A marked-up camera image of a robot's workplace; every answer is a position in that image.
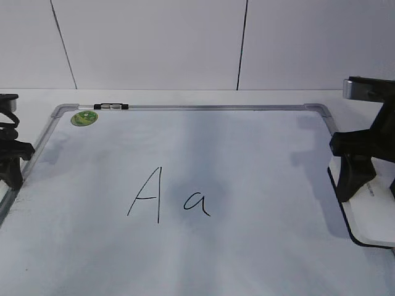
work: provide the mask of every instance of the wall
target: wall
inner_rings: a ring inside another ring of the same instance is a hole
[[[74,88],[48,0],[0,0],[0,88]]]
[[[395,79],[395,1],[249,0],[240,89]]]
[[[61,34],[50,0],[0,0],[0,88],[339,89],[349,75],[395,79],[395,0],[247,3],[239,68],[246,0],[53,0]]]

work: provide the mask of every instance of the whiteboard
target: whiteboard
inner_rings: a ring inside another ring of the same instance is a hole
[[[1,295],[395,294],[391,251],[348,236],[317,112],[78,111],[0,228]]]

